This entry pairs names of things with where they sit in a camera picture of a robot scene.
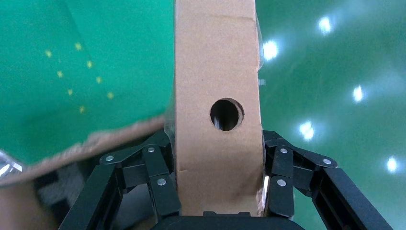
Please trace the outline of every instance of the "hole in cardboard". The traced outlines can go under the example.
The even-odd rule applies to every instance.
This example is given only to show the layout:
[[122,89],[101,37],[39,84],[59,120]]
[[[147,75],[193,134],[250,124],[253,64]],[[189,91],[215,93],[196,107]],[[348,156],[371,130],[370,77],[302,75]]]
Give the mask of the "hole in cardboard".
[[223,98],[213,104],[210,117],[217,129],[230,131],[241,124],[244,111],[236,100]]

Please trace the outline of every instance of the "green floor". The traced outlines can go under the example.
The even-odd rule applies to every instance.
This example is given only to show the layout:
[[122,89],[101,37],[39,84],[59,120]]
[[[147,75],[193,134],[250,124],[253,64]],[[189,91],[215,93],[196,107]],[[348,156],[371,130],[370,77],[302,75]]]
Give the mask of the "green floor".
[[[264,129],[335,159],[395,230],[406,223],[405,7],[257,1]],[[325,229],[310,200],[298,192],[295,204],[297,223]]]
[[[173,2],[0,3],[0,149],[33,164],[165,110]],[[257,0],[264,129],[334,158],[395,230],[406,216],[405,6]],[[325,229],[300,193],[295,221]]]

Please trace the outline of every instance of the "torn cardboard edge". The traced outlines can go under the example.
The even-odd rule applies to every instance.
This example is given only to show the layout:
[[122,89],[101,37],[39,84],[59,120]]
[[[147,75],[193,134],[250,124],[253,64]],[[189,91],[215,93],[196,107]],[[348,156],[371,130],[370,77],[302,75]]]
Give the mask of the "torn cardboard edge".
[[[182,214],[249,211],[256,216],[264,153],[255,1],[175,4],[174,130]],[[221,100],[241,105],[242,121],[230,131],[211,116]]]
[[150,135],[162,129],[163,126],[164,116],[160,115],[147,121],[136,122],[130,127],[117,131],[98,131],[92,133],[83,144],[75,144],[51,158],[44,159],[33,166],[28,166],[20,174],[2,178],[0,180],[0,187],[35,179],[72,162],[96,156],[132,140]]

